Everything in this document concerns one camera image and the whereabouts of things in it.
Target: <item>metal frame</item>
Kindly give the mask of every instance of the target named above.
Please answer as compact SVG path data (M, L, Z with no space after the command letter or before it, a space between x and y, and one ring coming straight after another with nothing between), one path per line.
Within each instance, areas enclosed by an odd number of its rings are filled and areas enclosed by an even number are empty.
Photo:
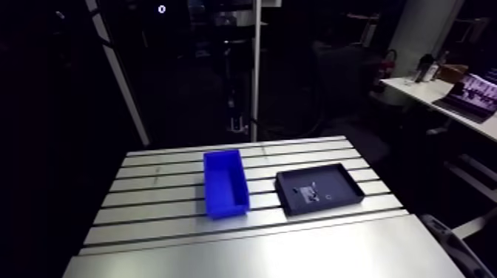
M88 11L94 12L98 10L98 5L96 0L86 0ZM95 29L97 30L97 34L105 41L110 42L109 34L107 33L107 29L105 28L104 20L102 19L101 14L97 13L92 17L93 25L95 25ZM131 93L131 89L129 88L128 83L126 82L126 78L124 76L124 72L121 69L121 63L116 55L116 52L113 48L102 45L104 48L105 55L107 56L107 60L109 60L109 64L112 68L112 72L114 73L115 80L118 82L119 89L121 90L121 94L123 95L124 101L126 102L126 107L131 115L135 128L140 136L141 143L143 146L147 147L150 144L149 136L145 130L145 126L143 125L143 121L141 120L140 113L138 112L138 108L136 107L135 101L133 100L133 96Z

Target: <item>aluminum table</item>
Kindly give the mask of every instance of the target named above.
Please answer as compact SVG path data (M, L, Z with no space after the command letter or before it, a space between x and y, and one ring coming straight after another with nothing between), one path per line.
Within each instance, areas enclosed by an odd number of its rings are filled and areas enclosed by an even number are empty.
M212 221L203 153L239 149L246 216ZM288 217L279 171L342 163L356 205ZM463 277L416 216L343 136L130 152L66 278Z

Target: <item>fire extinguisher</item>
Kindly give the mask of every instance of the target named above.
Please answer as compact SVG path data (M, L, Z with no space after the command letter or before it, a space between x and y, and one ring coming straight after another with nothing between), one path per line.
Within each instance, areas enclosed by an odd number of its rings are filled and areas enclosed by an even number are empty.
M385 85L380 82L382 79L390 78L393 69L395 68L395 61L397 60L397 51L388 50L383 57L382 63L379 65L378 73L373 81L372 91L382 93L385 91Z

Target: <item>cable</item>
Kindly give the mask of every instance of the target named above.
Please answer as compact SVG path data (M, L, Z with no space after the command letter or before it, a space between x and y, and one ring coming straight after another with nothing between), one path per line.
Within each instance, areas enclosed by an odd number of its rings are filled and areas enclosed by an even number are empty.
M265 132L272 133L274 135L282 136L282 137L285 137L285 138L290 138L290 139L292 139L292 138L305 138L305 137L308 137L309 135L311 135L311 134L313 134L314 132L317 131L317 129L324 122L324 120L325 120L325 113L321 109L321 113L319 115L319 118L318 118L317 122L308 131L302 132L302 133L299 133L299 134L288 134L288 133L279 132L277 130L271 130L267 126L261 124L261 122L255 120L254 118L250 118L250 121L252 123L255 123L258 127L260 127L261 129L263 129Z

